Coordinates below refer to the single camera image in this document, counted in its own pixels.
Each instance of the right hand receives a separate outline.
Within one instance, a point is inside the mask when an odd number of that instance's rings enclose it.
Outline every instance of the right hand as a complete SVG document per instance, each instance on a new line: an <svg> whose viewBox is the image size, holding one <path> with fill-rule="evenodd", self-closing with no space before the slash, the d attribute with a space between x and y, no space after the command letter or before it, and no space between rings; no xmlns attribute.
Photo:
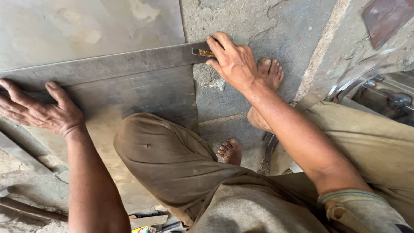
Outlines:
<svg viewBox="0 0 414 233"><path fill-rule="evenodd" d="M259 78L252 49L248 46L235 45L224 32L216 32L207 37L207 43L217 60L210 59L207 64L238 91L243 92Z"/></svg>
<svg viewBox="0 0 414 233"><path fill-rule="evenodd" d="M46 89L58 104L44 104L26 95L8 79L0 79L0 85L10 95L8 98L0 94L0 114L15 123L42 128L63 137L84 126L82 112L55 82L46 83Z"/></svg>

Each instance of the hammer handle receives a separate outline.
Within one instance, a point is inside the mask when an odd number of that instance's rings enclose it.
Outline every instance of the hammer handle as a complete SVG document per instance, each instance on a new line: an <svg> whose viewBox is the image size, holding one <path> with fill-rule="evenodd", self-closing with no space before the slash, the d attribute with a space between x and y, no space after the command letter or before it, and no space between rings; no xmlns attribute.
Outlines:
<svg viewBox="0 0 414 233"><path fill-rule="evenodd" d="M15 201L8 197L0 197L0 206L4 206L18 212L34 215L41 218L48 218L62 222L67 222L67 216L64 214L53 213L44 209L27 205L25 203L21 203L19 201Z"/></svg>

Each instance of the concrete floor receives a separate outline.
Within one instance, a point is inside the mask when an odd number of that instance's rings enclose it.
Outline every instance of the concrete floor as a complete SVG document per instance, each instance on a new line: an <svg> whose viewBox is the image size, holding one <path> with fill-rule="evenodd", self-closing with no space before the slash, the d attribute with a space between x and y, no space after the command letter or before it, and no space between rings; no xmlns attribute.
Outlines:
<svg viewBox="0 0 414 233"><path fill-rule="evenodd" d="M237 44L252 47L255 58L269 56L279 60L285 81L278 93L285 100L298 99L308 92L326 94L348 65L375 53L370 44L361 13L370 0L181 0L186 42L202 41L216 31L229 34ZM390 56L398 63L391 69L414 68L414 19L407 23L381 51L395 46L407 47L405 53ZM246 119L248 101L205 64L193 68L201 136L217 151L222 142L236 137L243 152L242 166L257 170L263 155L263 131ZM55 172L38 176L18 160L0 151L0 187L20 184L12 198L67 213L67 168L41 148L37 157ZM156 205L128 203L136 210ZM34 220L0 209L1 233L60 233L67 225Z"/></svg>

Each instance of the striped cuff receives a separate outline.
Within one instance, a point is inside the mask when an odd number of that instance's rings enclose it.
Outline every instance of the striped cuff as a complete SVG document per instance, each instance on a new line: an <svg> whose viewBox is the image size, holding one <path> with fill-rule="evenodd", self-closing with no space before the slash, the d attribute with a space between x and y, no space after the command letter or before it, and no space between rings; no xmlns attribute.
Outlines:
<svg viewBox="0 0 414 233"><path fill-rule="evenodd" d="M326 202L332 200L335 200L337 202L352 200L382 201L388 204L388 202L384 198L378 196L375 193L357 189L345 189L320 195L318 197L318 207L323 208Z"/></svg>

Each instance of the steel ruler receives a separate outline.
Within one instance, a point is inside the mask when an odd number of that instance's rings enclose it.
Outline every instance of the steel ruler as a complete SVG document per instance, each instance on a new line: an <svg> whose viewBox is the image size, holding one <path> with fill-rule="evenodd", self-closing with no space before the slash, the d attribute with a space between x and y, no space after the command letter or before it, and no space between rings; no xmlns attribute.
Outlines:
<svg viewBox="0 0 414 233"><path fill-rule="evenodd" d="M201 63L209 59L209 57L193 55L193 48L209 50L205 41L180 44L7 70L0 72L0 78L15 81L26 91L39 91L45 89L48 81L56 81L60 86L67 86Z"/></svg>

